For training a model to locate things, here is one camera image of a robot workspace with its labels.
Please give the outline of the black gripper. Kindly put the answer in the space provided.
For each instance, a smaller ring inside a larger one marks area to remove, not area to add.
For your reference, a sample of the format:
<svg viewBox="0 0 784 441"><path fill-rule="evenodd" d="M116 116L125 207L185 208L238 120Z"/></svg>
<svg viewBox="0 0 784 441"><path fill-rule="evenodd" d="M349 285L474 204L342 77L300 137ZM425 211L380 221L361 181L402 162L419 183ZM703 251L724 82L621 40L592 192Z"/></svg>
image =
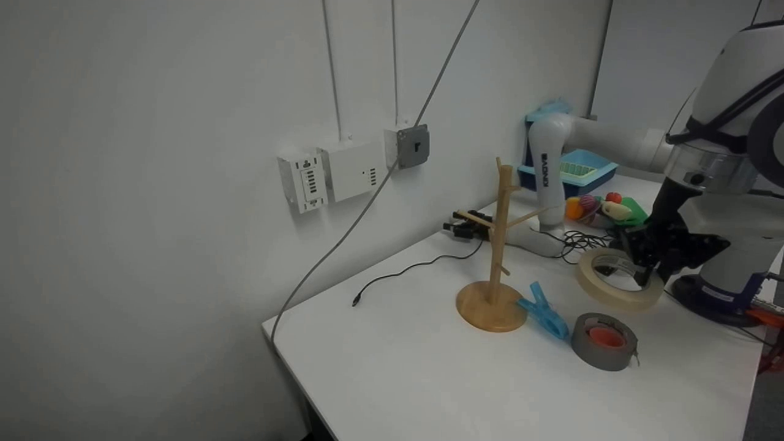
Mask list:
<svg viewBox="0 0 784 441"><path fill-rule="evenodd" d="M652 216L626 230L626 252L637 267L637 282L647 285L652 276L666 282L674 271L699 267L731 246L729 237L687 227L679 208L697 197L697 188L666 178L654 198Z"/></svg>

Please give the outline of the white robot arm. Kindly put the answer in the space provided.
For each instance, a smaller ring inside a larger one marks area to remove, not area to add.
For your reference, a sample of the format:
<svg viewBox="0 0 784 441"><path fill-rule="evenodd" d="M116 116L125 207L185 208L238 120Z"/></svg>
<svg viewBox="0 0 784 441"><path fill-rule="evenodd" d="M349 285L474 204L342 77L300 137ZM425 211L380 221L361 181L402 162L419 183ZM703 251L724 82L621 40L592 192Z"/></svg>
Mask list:
<svg viewBox="0 0 784 441"><path fill-rule="evenodd" d="M666 164L652 216L628 227L624 251L637 282L674 279L695 314L757 327L750 314L783 251L784 202L784 22L744 28L713 62L685 129L666 134Z"/></svg>

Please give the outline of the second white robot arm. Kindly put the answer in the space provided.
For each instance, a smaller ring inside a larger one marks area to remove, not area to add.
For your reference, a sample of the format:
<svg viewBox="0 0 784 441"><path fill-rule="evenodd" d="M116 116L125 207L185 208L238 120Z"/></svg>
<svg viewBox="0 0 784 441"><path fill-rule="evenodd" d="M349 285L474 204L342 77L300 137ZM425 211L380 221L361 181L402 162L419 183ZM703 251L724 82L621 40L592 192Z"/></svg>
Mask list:
<svg viewBox="0 0 784 441"><path fill-rule="evenodd" d="M692 233L687 227L679 208L701 197L703 188L673 175L679 149L673 147L658 129L643 134L615 129L611 126L570 112L543 112L527 120L527 142L543 208L540 225L544 230L554 230L563 222L563 149L588 147L592 153L621 162L624 166L664 176L650 219L643 225L621 230L621 251L632 258L644 276L658 271L663 279L669 279L685 267L706 265L729 247L729 241L717 233Z"/></svg>

